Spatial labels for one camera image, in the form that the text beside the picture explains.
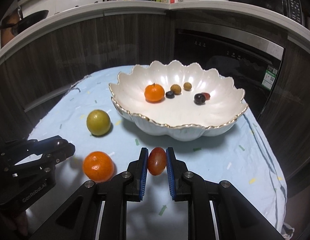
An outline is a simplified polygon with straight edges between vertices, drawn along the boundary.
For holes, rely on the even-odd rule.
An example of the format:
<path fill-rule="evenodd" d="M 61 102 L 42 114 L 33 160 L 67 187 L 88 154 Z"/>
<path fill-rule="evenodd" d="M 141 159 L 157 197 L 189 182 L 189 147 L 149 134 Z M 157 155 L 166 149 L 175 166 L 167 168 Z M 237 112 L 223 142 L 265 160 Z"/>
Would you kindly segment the large orange mandarin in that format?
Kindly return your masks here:
<path fill-rule="evenodd" d="M 112 178 L 115 166 L 109 155 L 95 151 L 88 154 L 83 160 L 82 170 L 90 180 L 103 183 Z"/>

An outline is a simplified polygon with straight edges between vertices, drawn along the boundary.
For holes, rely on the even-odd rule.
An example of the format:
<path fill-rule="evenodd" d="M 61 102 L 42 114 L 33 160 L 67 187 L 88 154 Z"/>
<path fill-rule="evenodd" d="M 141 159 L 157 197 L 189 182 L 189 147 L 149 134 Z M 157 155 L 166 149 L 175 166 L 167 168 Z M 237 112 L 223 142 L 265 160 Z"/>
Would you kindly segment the white scalloped ceramic bowl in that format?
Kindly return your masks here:
<path fill-rule="evenodd" d="M 144 97 L 145 88 L 153 83 L 169 90 L 173 84 L 186 82 L 192 89 L 182 90 L 173 99 L 151 103 Z M 168 135 L 178 141 L 221 135 L 248 109 L 245 91 L 234 86 L 232 77 L 222 76 L 215 68 L 204 70 L 198 63 L 184 66 L 177 60 L 169 64 L 154 61 L 148 67 L 137 64 L 129 74 L 119 72 L 109 90 L 123 118 L 149 135 Z M 196 105 L 194 96 L 202 92 L 209 93 L 210 99 Z"/>

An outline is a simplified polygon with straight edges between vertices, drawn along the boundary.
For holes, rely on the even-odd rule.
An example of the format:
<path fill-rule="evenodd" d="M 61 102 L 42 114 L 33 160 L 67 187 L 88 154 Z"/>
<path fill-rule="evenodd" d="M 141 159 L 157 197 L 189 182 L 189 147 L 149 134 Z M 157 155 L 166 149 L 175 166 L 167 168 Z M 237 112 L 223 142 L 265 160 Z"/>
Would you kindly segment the green energy label sticker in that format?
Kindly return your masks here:
<path fill-rule="evenodd" d="M 278 69 L 274 68 L 271 65 L 268 65 L 264 78 L 262 80 L 262 86 L 268 90 L 272 90 L 272 86 L 275 83 L 278 72 Z"/>

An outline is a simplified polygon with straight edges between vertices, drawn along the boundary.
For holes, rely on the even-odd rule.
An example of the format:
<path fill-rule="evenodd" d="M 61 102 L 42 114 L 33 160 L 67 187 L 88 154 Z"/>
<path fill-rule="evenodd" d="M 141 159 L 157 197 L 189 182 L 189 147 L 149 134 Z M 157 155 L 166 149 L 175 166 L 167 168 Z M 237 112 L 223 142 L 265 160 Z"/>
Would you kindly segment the small dark plum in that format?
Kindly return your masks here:
<path fill-rule="evenodd" d="M 173 99 L 175 97 L 175 94 L 173 91 L 168 91 L 165 93 L 165 96 L 168 98 L 168 99 Z"/>

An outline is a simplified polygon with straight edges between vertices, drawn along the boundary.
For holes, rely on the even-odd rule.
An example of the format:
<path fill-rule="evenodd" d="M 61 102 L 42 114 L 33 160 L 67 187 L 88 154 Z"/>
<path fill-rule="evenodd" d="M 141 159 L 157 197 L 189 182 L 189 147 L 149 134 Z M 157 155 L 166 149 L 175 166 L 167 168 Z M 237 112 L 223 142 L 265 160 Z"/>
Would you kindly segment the small orange mandarin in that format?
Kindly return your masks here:
<path fill-rule="evenodd" d="M 157 83 L 148 85 L 144 90 L 144 97 L 148 102 L 160 102 L 165 96 L 165 90 Z"/>

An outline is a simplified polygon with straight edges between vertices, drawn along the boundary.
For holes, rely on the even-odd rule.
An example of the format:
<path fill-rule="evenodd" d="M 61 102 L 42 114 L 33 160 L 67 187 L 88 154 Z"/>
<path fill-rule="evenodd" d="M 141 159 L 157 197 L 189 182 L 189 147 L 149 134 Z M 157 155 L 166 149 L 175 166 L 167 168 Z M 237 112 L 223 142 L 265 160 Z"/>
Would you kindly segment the green round apple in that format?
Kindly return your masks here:
<path fill-rule="evenodd" d="M 99 137 L 109 132 L 111 120 L 105 111 L 96 109 L 89 113 L 86 119 L 86 126 L 92 135 Z"/>

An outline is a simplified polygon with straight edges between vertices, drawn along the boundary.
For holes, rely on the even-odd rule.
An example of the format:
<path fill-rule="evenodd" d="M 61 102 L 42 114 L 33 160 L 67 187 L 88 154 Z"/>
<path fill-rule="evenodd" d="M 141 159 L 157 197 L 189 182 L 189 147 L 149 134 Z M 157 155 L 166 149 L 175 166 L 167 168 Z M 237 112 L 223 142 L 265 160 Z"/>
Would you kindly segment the red grape tomato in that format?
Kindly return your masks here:
<path fill-rule="evenodd" d="M 161 147 L 152 149 L 147 161 L 147 168 L 151 175 L 158 176 L 166 168 L 166 152 Z"/>

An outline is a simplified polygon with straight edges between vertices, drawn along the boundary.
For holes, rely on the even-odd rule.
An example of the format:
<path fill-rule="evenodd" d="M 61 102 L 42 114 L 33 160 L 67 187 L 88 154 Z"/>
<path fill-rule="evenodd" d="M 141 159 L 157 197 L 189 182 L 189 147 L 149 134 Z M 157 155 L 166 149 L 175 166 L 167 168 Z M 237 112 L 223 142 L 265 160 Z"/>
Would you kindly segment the white kitchen countertop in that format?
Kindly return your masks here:
<path fill-rule="evenodd" d="M 173 59 L 175 30 L 192 22 L 224 25 L 245 31 L 277 44 L 281 48 L 294 43 L 310 54 L 310 31 L 277 12 L 251 4 L 229 1 L 190 1 L 166 4 L 151 1 L 112 1 L 72 8 L 29 27 L 0 49 L 0 67 L 11 64 L 18 53 L 39 54 L 42 60 L 52 50 L 83 55 L 82 41 L 102 43 L 107 32 L 120 32 L 124 43 L 142 44 L 146 61 L 169 62 Z"/>

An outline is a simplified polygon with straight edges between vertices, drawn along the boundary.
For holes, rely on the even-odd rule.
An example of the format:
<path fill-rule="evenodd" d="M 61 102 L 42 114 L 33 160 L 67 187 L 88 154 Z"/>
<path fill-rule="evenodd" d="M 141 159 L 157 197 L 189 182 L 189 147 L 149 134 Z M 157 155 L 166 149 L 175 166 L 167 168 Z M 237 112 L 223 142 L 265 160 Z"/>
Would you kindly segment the brown longan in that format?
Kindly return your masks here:
<path fill-rule="evenodd" d="M 192 85 L 189 82 L 186 82 L 184 83 L 183 88 L 186 91 L 190 91 L 192 89 Z"/>
<path fill-rule="evenodd" d="M 182 88 L 180 85 L 173 84 L 171 85 L 170 91 L 172 91 L 175 95 L 180 95 L 182 92 Z"/>

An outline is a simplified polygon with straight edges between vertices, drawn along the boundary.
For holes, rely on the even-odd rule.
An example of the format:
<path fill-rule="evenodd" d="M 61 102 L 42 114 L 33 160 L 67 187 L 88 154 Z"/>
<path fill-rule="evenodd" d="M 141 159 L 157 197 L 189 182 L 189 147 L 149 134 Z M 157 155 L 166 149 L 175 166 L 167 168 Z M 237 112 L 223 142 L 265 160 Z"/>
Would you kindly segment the black wok pan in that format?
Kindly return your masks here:
<path fill-rule="evenodd" d="M 24 17 L 23 13 L 22 13 L 22 8 L 21 8 L 21 6 L 19 6 L 17 8 L 17 13 L 18 13 L 18 16 L 20 17 L 20 21 L 18 21 L 17 23 L 2 24 L 2 25 L 0 25 L 0 30 L 10 28 L 12 35 L 17 36 L 20 33 L 22 33 L 24 30 L 26 30 L 27 28 L 29 28 L 29 27 L 33 26 L 34 24 L 38 23 L 39 21 L 47 18 L 49 11 L 48 10 L 40 10 L 40 11 L 36 11 L 36 12 Z"/>

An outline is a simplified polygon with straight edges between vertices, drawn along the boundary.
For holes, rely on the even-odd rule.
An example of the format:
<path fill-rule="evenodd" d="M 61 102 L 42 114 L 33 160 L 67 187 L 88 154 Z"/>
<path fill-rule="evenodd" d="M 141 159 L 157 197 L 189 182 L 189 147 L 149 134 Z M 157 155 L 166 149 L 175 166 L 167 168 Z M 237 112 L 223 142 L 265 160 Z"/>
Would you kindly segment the black built-in dishwasher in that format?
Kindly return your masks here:
<path fill-rule="evenodd" d="M 245 101 L 258 119 L 272 90 L 262 86 L 268 65 L 280 70 L 281 60 L 257 48 L 230 38 L 200 31 L 177 29 L 175 59 L 184 65 L 198 63 L 205 70 L 215 68 L 232 77 L 236 88 L 243 88 Z"/>

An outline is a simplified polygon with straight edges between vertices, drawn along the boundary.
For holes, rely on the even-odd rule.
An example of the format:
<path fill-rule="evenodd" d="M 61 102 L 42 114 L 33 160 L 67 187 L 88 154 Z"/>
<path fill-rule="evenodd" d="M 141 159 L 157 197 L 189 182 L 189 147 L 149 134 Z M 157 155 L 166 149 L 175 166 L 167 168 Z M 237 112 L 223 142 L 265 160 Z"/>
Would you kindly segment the red grape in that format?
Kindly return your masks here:
<path fill-rule="evenodd" d="M 203 96 L 205 96 L 206 100 L 210 99 L 210 94 L 209 93 L 202 92 L 202 94 L 203 94 Z"/>

